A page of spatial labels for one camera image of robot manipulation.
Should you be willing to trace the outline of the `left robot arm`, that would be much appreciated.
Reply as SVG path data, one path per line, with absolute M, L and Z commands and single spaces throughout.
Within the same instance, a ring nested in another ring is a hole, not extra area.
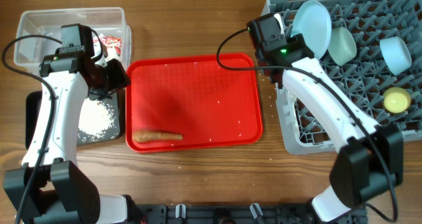
M 137 223 L 143 218 L 130 196 L 101 195 L 76 163 L 84 100 L 109 98 L 130 83 L 117 59 L 100 64 L 104 53 L 94 49 L 98 40 L 88 26 L 63 26 L 59 47 L 40 63 L 36 129 L 22 165 L 3 179 L 17 223 Z

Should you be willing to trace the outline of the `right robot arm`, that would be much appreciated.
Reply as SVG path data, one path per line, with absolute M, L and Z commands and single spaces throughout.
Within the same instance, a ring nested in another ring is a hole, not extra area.
M 398 219 L 395 187 L 403 182 L 404 142 L 395 125 L 380 125 L 333 83 L 301 34 L 285 35 L 279 14 L 247 23 L 258 67 L 294 94 L 322 125 L 337 153 L 329 187 L 311 200 L 320 223 L 333 223 L 386 191 Z

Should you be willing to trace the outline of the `yellow cup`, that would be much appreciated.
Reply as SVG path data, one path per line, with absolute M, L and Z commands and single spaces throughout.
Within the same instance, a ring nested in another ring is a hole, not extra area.
M 411 103 L 410 94 L 403 88 L 393 87 L 387 89 L 383 95 L 383 106 L 391 113 L 402 113 Z

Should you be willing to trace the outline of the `light blue plate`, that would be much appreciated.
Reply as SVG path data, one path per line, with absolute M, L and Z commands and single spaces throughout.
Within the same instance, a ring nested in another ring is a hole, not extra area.
M 332 22 L 327 8 L 316 0 L 303 3 L 292 23 L 291 36 L 301 34 L 306 46 L 321 59 L 330 44 Z

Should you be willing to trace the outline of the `red strawberry cake wrapper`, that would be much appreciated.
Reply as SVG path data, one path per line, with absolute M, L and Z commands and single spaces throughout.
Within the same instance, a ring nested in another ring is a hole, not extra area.
M 103 46 L 107 49 L 108 57 L 120 57 L 121 56 L 121 38 L 115 36 L 99 35 L 100 41 Z

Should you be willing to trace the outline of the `light blue bowl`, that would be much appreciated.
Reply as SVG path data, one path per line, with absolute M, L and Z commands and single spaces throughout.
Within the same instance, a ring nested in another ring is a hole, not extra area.
M 411 55 L 404 40 L 400 37 L 392 37 L 380 40 L 382 57 L 389 71 L 397 76 L 410 68 Z

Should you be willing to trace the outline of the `green bowl with rice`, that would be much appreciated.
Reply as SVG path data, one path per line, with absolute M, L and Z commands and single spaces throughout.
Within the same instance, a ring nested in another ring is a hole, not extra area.
M 333 29 L 328 52 L 339 66 L 351 61 L 357 55 L 357 46 L 351 32 L 344 27 Z

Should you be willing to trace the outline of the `carrot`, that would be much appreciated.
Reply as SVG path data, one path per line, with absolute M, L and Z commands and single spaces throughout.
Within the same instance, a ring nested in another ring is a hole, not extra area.
M 132 134 L 133 142 L 146 143 L 154 141 L 180 141 L 183 136 L 170 132 L 162 132 L 156 130 L 138 130 Z

